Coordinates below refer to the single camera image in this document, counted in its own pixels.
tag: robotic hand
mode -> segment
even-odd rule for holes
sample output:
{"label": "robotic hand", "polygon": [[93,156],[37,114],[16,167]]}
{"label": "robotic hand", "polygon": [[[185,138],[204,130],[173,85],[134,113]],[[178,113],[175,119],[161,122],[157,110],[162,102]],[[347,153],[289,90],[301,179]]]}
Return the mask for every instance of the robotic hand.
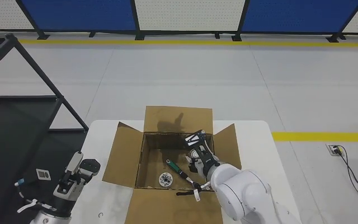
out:
{"label": "robotic hand", "polygon": [[[219,161],[209,149],[203,130],[190,135],[185,142],[188,148],[193,148],[186,157],[190,171],[207,181],[201,189],[211,186],[221,207],[234,221],[255,212],[261,223],[300,224],[284,206],[274,201],[271,187],[257,173]],[[199,191],[194,190],[196,200]]]}
{"label": "robotic hand", "polygon": [[[82,160],[83,153],[76,152],[68,166],[66,167],[63,177],[59,180],[57,187],[53,192],[51,199],[51,206],[48,204],[39,203],[36,199],[27,200],[27,204],[20,208],[17,212],[20,213],[24,209],[32,206],[40,206],[41,210],[38,212],[34,220],[30,224],[68,224],[71,220],[71,211],[74,207],[83,187],[90,182],[93,176],[96,176],[100,170],[101,165],[94,159]],[[42,173],[40,176],[49,176],[47,173]]]}

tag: box flap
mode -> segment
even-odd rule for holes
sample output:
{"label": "box flap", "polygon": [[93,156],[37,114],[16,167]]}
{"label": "box flap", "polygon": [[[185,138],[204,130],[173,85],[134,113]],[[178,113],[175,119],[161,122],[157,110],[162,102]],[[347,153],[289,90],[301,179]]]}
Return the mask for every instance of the box flap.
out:
{"label": "box flap", "polygon": [[212,109],[147,106],[145,110],[145,132],[193,133],[200,129],[213,133]]}
{"label": "box flap", "polygon": [[134,188],[142,140],[142,132],[118,124],[103,181]]}
{"label": "box flap", "polygon": [[241,170],[235,124],[214,135],[214,150],[220,161],[231,164]]}
{"label": "box flap", "polygon": [[219,202],[214,192],[177,196],[175,190],[134,189],[125,224],[221,224]]}

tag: floor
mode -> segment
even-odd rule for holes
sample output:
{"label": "floor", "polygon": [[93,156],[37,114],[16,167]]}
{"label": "floor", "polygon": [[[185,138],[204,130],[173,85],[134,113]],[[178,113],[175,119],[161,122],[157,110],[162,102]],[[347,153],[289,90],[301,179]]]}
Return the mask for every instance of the floor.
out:
{"label": "floor", "polygon": [[[358,132],[357,49],[46,44],[25,48],[88,125],[97,119],[141,120],[146,105],[176,105],[213,108],[215,120],[264,120],[278,132]],[[0,71],[0,95],[51,94],[15,50],[0,62]],[[193,95],[204,97],[193,100]],[[79,125],[61,108],[52,127]],[[337,143],[347,149],[358,173],[358,143]],[[303,224],[357,222],[358,194],[345,164],[330,156],[325,142],[276,145]]]}

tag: open cardboard box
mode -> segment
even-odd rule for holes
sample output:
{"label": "open cardboard box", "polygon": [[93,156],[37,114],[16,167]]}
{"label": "open cardboard box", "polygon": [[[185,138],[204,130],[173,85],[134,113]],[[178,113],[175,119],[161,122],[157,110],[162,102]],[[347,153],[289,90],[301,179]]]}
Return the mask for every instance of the open cardboard box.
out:
{"label": "open cardboard box", "polygon": [[[201,192],[201,201],[193,195],[176,192],[192,189],[190,183],[166,165],[174,161],[193,181],[204,184],[198,174],[190,172],[183,139],[204,130],[210,149],[221,161],[241,169],[234,124],[213,134],[213,112],[204,108],[147,106],[144,132],[119,123],[103,181],[134,188],[125,224],[223,222],[214,192]],[[160,186],[158,178],[168,172],[173,176],[169,188]]]}

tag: white wall panel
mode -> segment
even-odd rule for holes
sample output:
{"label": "white wall panel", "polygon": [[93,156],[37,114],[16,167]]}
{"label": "white wall panel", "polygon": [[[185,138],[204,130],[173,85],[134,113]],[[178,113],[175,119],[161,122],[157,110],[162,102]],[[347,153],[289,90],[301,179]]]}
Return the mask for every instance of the white wall panel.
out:
{"label": "white wall panel", "polygon": [[135,0],[141,30],[236,31],[244,0]]}
{"label": "white wall panel", "polygon": [[358,13],[356,13],[343,32],[358,32]]}
{"label": "white wall panel", "polygon": [[0,0],[0,29],[33,29],[15,0]]}

